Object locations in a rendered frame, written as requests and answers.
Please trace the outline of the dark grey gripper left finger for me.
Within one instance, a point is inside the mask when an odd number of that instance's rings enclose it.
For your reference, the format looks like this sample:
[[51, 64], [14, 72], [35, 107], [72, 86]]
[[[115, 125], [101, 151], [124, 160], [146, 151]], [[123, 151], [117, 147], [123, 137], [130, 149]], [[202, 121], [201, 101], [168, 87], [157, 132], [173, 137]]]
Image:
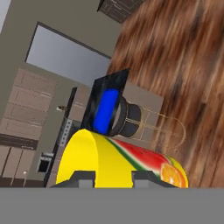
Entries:
[[94, 171], [75, 171], [69, 180], [62, 181], [54, 187], [67, 188], [94, 188], [95, 172]]

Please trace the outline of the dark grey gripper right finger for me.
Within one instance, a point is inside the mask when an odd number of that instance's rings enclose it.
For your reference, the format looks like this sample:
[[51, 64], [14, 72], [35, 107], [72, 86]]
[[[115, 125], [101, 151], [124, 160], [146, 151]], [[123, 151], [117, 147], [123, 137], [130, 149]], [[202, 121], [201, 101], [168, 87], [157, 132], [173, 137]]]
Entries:
[[175, 188], [175, 185], [160, 180], [153, 171], [133, 171], [131, 175], [133, 188]]

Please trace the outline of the yellow cup with fruit print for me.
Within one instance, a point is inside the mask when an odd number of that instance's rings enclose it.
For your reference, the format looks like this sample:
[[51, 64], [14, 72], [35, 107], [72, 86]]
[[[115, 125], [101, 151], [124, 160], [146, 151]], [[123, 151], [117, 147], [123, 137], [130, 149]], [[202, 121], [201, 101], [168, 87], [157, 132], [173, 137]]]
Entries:
[[98, 188], [131, 188], [133, 171], [150, 171], [158, 180], [179, 188], [189, 186], [185, 170], [174, 158], [121, 140], [78, 130], [59, 163], [59, 184], [77, 171], [94, 172]]

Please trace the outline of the built-in oven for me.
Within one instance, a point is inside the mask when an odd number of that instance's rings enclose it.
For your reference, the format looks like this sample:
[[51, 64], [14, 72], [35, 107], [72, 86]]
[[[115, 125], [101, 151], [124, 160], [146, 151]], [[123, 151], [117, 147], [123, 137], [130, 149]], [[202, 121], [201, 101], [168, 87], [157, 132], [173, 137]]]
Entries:
[[42, 152], [38, 160], [37, 173], [47, 173], [52, 160], [53, 160], [52, 153]]

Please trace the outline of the beige tall cupboard with dark edge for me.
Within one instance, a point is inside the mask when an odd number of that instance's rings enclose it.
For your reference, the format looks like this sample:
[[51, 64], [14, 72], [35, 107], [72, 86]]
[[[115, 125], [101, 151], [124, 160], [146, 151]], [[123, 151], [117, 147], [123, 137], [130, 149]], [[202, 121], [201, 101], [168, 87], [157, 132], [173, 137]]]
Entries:
[[89, 94], [90, 88], [87, 86], [74, 87], [70, 94], [59, 135], [52, 151], [52, 161], [44, 178], [44, 187], [53, 186], [56, 182], [62, 154], [72, 135], [78, 131], [81, 126]]

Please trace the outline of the blue rounded object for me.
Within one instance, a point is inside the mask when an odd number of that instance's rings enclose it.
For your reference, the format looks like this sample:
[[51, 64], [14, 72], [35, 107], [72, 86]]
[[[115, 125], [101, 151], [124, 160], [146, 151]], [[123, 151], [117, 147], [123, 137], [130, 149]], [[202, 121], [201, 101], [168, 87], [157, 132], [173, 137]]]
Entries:
[[118, 94], [116, 89], [106, 89], [101, 95], [100, 104], [94, 117], [94, 130], [100, 134], [108, 133]]

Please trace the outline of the beige run of cupboards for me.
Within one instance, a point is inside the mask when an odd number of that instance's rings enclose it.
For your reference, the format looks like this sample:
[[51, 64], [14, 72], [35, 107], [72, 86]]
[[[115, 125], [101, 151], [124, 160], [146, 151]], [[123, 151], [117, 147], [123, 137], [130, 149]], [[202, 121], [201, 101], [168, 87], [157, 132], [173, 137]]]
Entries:
[[17, 71], [0, 122], [0, 187], [23, 187], [38, 147], [57, 82]]

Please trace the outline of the grey framed window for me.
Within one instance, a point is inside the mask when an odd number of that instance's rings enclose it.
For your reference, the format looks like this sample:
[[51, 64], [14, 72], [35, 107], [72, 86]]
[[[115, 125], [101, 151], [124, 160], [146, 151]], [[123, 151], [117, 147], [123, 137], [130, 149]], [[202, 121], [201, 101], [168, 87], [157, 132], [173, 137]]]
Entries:
[[37, 22], [25, 62], [91, 87], [106, 74], [110, 57]]

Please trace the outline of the dark wall cupboard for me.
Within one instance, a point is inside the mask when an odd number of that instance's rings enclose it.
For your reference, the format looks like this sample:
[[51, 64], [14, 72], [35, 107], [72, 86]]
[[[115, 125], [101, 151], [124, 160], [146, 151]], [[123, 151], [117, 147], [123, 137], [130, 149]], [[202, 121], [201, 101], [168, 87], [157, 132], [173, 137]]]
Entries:
[[97, 10], [122, 24], [145, 0], [100, 0]]

